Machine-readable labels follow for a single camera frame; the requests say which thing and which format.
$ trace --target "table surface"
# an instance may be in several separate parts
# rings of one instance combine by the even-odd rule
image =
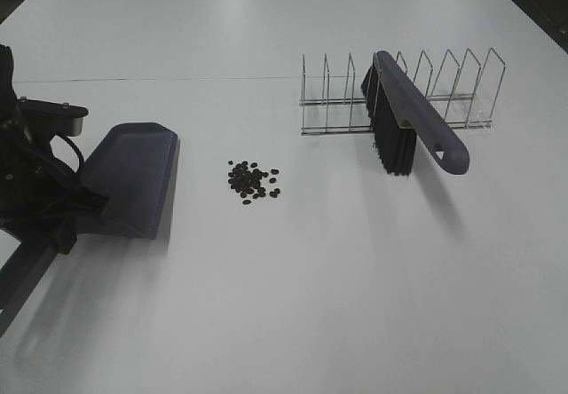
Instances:
[[[3,394],[567,391],[568,56],[509,0],[27,0],[0,42],[20,95],[90,109],[85,154],[120,122],[181,139],[170,227],[58,256],[0,339]],[[299,135],[303,52],[490,46],[508,71],[463,177]],[[243,207],[230,159],[281,197]]]

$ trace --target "dish rack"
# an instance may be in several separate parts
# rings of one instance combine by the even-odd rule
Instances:
[[[397,53],[395,60],[410,77],[402,52]],[[371,131],[365,97],[360,91],[363,77],[372,64],[372,59],[369,61],[364,70],[356,71],[349,53],[346,74],[331,75],[329,60],[324,54],[322,76],[307,76],[305,55],[302,55],[302,135]],[[431,58],[422,50],[412,81],[450,128],[489,129],[506,68],[505,61],[494,48],[485,55],[483,65],[470,48],[464,52],[461,61],[451,50],[446,50],[434,77]]]

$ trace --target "pile of coffee beans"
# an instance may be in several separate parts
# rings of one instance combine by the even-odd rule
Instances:
[[[229,161],[229,165],[233,166],[233,161]],[[270,173],[272,175],[278,175],[279,171],[277,169],[271,169]],[[263,187],[262,182],[264,178],[268,178],[268,172],[264,172],[258,168],[257,162],[249,163],[247,161],[242,161],[233,166],[228,174],[228,183],[231,189],[234,190],[244,201],[243,205],[249,205],[252,203],[249,196],[253,199],[258,199],[260,197],[266,197],[266,188]],[[276,183],[277,179],[271,177],[268,182],[270,184]],[[280,189],[275,188],[268,195],[274,199],[280,194]]]

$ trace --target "black cable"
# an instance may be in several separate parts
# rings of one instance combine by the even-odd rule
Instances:
[[[77,159],[79,160],[79,167],[77,168],[75,174],[81,175],[81,172],[83,172],[83,168],[85,166],[85,159],[83,157],[83,154],[81,153],[81,150],[79,150],[79,147],[77,147],[75,143],[69,139],[69,137],[60,134],[57,134],[57,136],[61,138],[63,141],[65,141],[77,155]]]

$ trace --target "black bristles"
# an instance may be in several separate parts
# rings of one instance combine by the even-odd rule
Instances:
[[[375,65],[367,71],[361,90],[366,98],[375,144],[384,168],[389,174],[410,174],[416,149],[416,131],[398,126],[383,86],[379,83]]]

